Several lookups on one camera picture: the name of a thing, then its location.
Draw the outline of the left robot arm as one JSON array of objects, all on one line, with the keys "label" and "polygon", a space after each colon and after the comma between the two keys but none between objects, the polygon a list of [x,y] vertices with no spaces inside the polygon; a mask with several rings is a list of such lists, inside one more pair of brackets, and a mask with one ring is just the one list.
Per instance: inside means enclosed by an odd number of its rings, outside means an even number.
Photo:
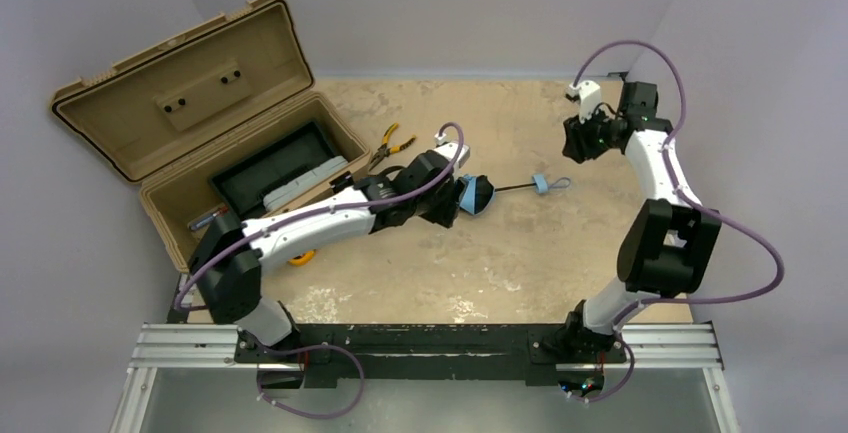
[{"label": "left robot arm", "polygon": [[295,333],[278,301],[262,294],[267,272],[301,254],[420,217],[445,228],[458,214],[457,168],[469,146],[445,143],[414,158],[394,177],[369,175],[317,203],[276,216],[242,220],[227,213],[206,229],[190,259],[190,282],[216,324],[237,325],[277,346]]}]

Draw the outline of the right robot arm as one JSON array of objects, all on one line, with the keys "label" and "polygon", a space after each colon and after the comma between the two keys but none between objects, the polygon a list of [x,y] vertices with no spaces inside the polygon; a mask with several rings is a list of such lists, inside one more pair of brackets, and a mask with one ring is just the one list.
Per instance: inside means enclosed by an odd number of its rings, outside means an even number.
[{"label": "right robot arm", "polygon": [[613,348],[617,332],[639,309],[695,292],[706,272],[721,223],[681,199],[688,185],[673,149],[671,121],[658,117],[653,84],[623,85],[619,108],[604,111],[594,81],[569,85],[576,116],[564,121],[565,157],[582,164],[619,150],[637,174],[644,201],[619,248],[616,276],[582,300],[542,346],[557,355],[594,355]]}]

